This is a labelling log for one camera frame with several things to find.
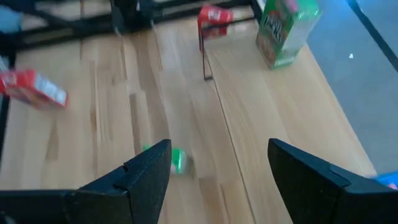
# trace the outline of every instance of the red and white box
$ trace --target red and white box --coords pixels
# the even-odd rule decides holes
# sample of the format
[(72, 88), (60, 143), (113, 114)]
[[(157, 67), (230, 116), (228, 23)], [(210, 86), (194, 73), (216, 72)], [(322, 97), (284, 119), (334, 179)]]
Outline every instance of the red and white box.
[[(215, 7), (209, 4), (206, 4), (200, 10), (198, 16), (198, 33), (199, 33), (199, 41), (200, 41), (200, 32), (202, 27), (210, 26), (210, 25), (220, 25), (233, 21), (233, 13), (228, 9), (222, 9), (220, 7)], [(214, 28), (208, 31), (203, 32), (203, 39), (207, 39), (209, 37), (217, 37), (227, 34), (228, 27), (220, 27)]]
[(0, 93), (18, 99), (37, 109), (64, 108), (68, 95), (35, 70), (0, 73)]

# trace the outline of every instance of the blue object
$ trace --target blue object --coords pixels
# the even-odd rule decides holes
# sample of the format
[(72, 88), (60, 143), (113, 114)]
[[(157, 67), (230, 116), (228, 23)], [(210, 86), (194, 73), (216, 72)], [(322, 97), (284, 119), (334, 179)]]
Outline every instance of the blue object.
[(392, 184), (395, 184), (395, 186), (398, 186), (398, 171), (388, 173), (388, 174), (383, 174), (379, 175), (374, 178), (381, 184), (384, 184), (386, 186), (391, 186)]
[(21, 14), (0, 6), (0, 31), (4, 33), (18, 32), (21, 29)]

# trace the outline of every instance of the gray floor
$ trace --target gray floor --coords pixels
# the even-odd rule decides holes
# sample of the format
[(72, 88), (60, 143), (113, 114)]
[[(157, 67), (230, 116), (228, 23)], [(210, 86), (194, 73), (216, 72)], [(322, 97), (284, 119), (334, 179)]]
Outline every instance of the gray floor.
[[(398, 1), (361, 2), (398, 52)], [(320, 4), (324, 13), (308, 44), (376, 171), (398, 170), (398, 73), (344, 0)]]

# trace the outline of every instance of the small green object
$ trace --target small green object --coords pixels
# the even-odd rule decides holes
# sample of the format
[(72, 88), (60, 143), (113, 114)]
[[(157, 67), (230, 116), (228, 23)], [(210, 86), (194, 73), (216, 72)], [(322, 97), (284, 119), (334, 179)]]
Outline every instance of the small green object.
[[(148, 150), (151, 146), (144, 145), (142, 149)], [(184, 174), (187, 171), (187, 154), (181, 148), (172, 149), (172, 165), (170, 168), (171, 174)]]
[(317, 23), (316, 0), (267, 0), (256, 43), (270, 69), (293, 63)]

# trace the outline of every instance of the black metal rod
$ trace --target black metal rod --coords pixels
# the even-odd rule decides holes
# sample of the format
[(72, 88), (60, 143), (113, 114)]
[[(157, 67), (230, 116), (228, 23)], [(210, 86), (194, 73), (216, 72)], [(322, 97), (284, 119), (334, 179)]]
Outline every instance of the black metal rod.
[[(111, 14), (104, 14), (104, 15), (99, 15), (99, 16), (93, 16), (89, 18), (84, 18), (84, 19), (79, 19), (75, 20), (72, 22), (79, 22), (82, 21), (88, 26), (98, 26), (98, 24), (110, 24), (111, 26), (111, 21), (112, 21), (112, 15)], [(18, 33), (11, 34), (11, 35), (17, 35), (18, 37), (25, 37), (27, 35), (32, 35), (32, 34), (39, 34), (43, 32), (50, 32), (50, 31), (56, 31), (59, 29), (64, 29), (65, 26), (60, 26), (60, 25), (51, 25), (51, 26), (45, 26), (45, 27), (38, 27), (38, 28), (33, 28), (33, 29), (28, 29), (28, 30), (22, 30)]]
[(251, 9), (253, 10), (254, 17), (256, 18), (257, 22), (260, 24), (261, 17), (262, 17), (262, 9), (260, 8), (259, 3), (257, 0), (251, 0)]
[(155, 9), (165, 9), (168, 7), (178, 7), (178, 6), (183, 6), (185, 4), (192, 4), (196, 2), (202, 2), (206, 0), (171, 0), (171, 1), (165, 1), (165, 2), (160, 2), (155, 4)]
[[(225, 9), (230, 9), (232, 7), (238, 7), (238, 6), (249, 6), (251, 4), (251, 1), (248, 0), (232, 0), (228, 2), (220, 2), (217, 4), (214, 4), (214, 6), (225, 8)], [(174, 19), (181, 19), (184, 17), (188, 16), (197, 16), (201, 10), (200, 7), (195, 7), (193, 9), (187, 9), (185, 11), (180, 11), (180, 12), (173, 12), (170, 14), (166, 15), (161, 15), (161, 16), (155, 16), (154, 17), (154, 23), (160, 23), (160, 22), (165, 22), (165, 21), (170, 21)]]
[(206, 81), (207, 77), (206, 77), (206, 67), (205, 67), (205, 41), (203, 40), (203, 32), (202, 30), (199, 31), (200, 35), (200, 50), (201, 50), (201, 62), (202, 62), (202, 69), (203, 69), (203, 79)]
[(53, 16), (47, 12), (41, 11), (41, 10), (29, 10), (29, 11), (24, 11), (26, 14), (30, 14), (32, 16), (37, 16), (40, 17), (44, 20), (46, 20), (49, 24), (51, 25), (59, 25), (59, 26), (65, 26), (65, 27), (71, 27), (73, 30), (84, 32), (87, 29), (87, 26), (84, 26), (82, 22), (76, 22), (76, 21), (67, 21), (65, 19), (61, 19), (59, 17)]
[(226, 22), (226, 23), (223, 23), (223, 24), (214, 24), (214, 25), (206, 26), (206, 27), (203, 27), (201, 30), (202, 31), (208, 31), (208, 30), (211, 30), (211, 29), (214, 29), (214, 28), (228, 27), (229, 25), (237, 24), (237, 23), (240, 23), (240, 22), (252, 21), (252, 20), (255, 20), (255, 19), (256, 18), (254, 18), (254, 17), (238, 19), (238, 20), (231, 21), (231, 22)]
[(36, 41), (24, 41), (24, 39), (21, 40), (20, 43), (17, 44), (17, 51), (21, 51), (21, 50), (27, 50), (27, 49), (32, 49), (35, 47), (43, 47), (46, 45), (53, 45), (53, 44), (58, 44), (58, 43), (62, 43), (62, 42), (68, 42), (71, 40), (78, 40), (78, 39), (83, 39), (86, 37), (90, 37), (93, 35), (100, 35), (100, 34), (108, 34), (108, 33), (112, 33), (113, 32), (113, 28), (112, 26), (109, 27), (109, 29), (104, 29), (104, 30), (97, 30), (96, 32), (85, 32), (82, 34), (76, 34), (76, 33), (71, 33), (71, 34), (66, 34), (66, 35), (62, 35), (59, 37), (55, 37), (55, 38), (43, 38), (40, 39), (39, 35), (43, 35), (43, 34), (37, 34), (37, 40)]

